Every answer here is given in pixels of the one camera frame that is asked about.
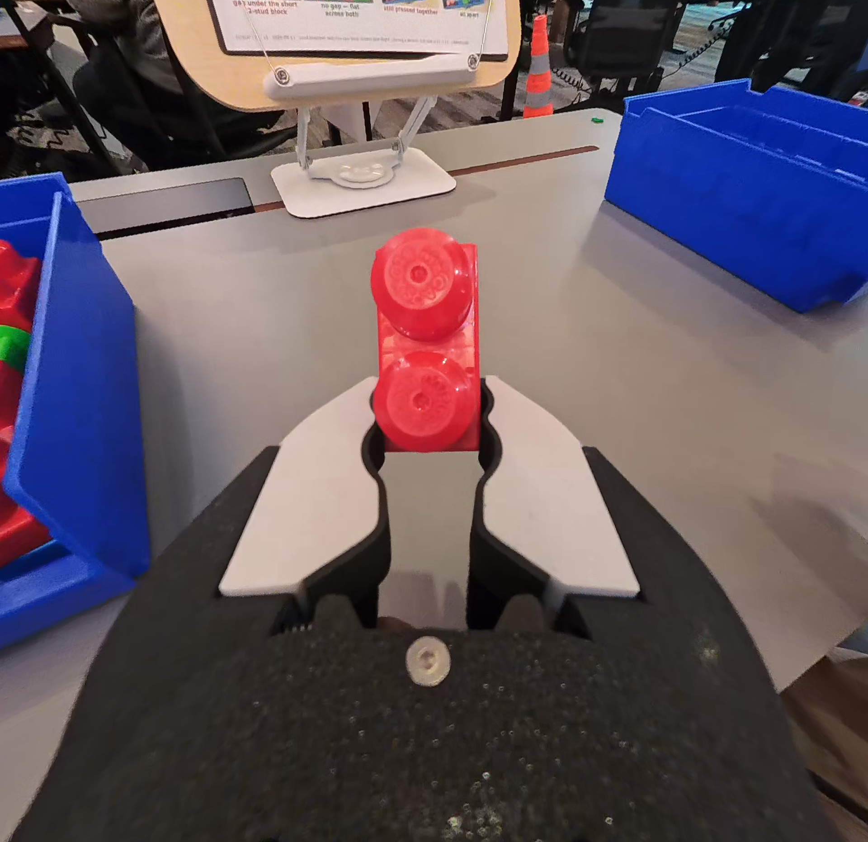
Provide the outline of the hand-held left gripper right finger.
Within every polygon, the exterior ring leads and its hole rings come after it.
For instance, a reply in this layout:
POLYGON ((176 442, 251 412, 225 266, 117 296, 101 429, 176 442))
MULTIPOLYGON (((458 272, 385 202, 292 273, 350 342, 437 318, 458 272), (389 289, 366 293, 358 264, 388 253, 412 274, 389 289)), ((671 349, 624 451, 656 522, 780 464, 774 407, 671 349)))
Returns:
POLYGON ((497 599, 635 599, 640 585, 579 439, 500 378, 482 382, 470 581, 497 599))

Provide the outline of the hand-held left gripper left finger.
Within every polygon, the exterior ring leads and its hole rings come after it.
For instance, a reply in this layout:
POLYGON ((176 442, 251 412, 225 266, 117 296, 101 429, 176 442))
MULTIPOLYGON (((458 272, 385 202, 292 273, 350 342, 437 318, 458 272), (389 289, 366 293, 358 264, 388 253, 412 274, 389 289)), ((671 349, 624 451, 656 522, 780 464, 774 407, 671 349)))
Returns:
POLYGON ((223 597, 348 593, 324 583, 379 522, 381 485, 363 461, 376 382, 362 379, 280 442, 222 576, 223 597))

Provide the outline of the red double toy block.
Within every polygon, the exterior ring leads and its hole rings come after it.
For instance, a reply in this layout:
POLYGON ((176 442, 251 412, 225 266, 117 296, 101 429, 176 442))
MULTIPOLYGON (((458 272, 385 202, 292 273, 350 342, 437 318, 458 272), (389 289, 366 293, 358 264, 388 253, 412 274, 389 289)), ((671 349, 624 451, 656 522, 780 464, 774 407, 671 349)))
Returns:
POLYGON ((378 379, 373 412, 387 450, 480 446, 478 258, 473 244, 417 227, 374 257, 378 379))

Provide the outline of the blue plastic bin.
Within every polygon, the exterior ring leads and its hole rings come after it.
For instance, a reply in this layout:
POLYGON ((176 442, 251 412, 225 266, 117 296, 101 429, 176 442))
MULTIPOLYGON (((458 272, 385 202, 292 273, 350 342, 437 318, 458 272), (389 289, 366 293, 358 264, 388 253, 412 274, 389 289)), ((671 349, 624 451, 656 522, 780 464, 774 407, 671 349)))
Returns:
POLYGON ((864 108, 749 79, 630 96, 604 198, 794 312, 866 293, 864 108))
POLYGON ((2 566, 6 648, 150 567, 136 308, 61 174, 3 180, 2 240, 41 262, 5 492, 49 542, 2 566))

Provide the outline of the pile of colourful toy blocks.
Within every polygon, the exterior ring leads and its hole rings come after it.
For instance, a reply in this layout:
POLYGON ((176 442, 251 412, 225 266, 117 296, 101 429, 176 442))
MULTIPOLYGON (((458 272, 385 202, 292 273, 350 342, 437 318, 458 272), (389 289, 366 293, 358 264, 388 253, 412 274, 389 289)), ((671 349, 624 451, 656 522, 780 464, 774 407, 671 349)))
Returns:
MULTIPOLYGON (((22 256, 1 241, 1 479, 15 433, 24 371, 33 328, 41 262, 22 256)), ((1 566, 49 542, 49 532, 27 509, 1 489, 1 566)))

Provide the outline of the white document stand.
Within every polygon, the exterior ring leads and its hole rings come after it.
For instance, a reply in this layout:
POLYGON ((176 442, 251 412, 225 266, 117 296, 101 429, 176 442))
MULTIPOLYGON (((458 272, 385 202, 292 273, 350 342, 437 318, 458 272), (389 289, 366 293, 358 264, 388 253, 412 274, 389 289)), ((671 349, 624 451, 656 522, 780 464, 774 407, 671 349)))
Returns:
POLYGON ((450 193, 457 183, 412 142, 437 102, 437 86, 462 86, 476 80, 482 51, 439 54, 423 59, 353 64, 323 61, 293 67, 278 65, 266 75, 263 88, 270 99, 297 104, 296 160, 271 173, 278 196, 295 218, 314 219, 351 213, 414 199, 450 193), (381 148, 335 153, 313 159, 308 153, 310 110, 322 99, 339 103, 365 95, 387 94, 396 88, 420 88, 400 133, 381 148))

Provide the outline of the orange traffic cone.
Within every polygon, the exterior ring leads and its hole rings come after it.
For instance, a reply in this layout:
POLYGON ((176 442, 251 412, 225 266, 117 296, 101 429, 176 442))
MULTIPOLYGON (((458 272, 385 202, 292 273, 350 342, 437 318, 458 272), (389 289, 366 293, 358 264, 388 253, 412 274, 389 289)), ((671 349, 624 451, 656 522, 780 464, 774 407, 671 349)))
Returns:
POLYGON ((530 38, 530 61, 526 79, 523 118, 540 118, 554 112, 551 99, 548 15, 538 14, 530 38))

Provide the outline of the wooden clipboard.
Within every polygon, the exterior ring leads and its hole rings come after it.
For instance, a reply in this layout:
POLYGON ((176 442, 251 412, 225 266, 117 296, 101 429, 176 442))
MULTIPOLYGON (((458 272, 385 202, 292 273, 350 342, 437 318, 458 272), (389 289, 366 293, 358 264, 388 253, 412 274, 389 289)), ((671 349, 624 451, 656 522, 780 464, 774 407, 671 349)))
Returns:
POLYGON ((223 52, 208 0, 155 0, 167 48, 192 82, 232 109, 261 113, 336 106, 363 100, 450 95, 491 88, 515 68, 521 29, 519 0, 499 0, 504 10, 507 56, 479 61, 456 55, 395 60, 274 56, 256 45, 253 55, 223 52))

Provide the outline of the black office chair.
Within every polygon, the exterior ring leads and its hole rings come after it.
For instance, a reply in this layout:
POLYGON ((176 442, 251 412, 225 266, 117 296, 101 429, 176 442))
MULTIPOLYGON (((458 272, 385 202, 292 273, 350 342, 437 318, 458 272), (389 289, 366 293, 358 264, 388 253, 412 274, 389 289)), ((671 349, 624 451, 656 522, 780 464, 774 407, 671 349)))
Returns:
POLYGON ((590 86, 586 109, 622 114, 631 95, 656 92, 660 60, 675 37, 684 0, 593 0, 588 19, 565 43, 569 66, 590 86))

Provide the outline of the printed instruction sheet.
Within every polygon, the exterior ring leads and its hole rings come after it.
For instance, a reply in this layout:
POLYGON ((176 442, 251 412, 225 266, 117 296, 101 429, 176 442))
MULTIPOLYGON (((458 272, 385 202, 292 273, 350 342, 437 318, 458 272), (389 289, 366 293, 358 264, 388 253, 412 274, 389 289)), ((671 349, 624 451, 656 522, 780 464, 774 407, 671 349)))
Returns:
POLYGON ((506 0, 207 0, 223 52, 503 61, 506 0))

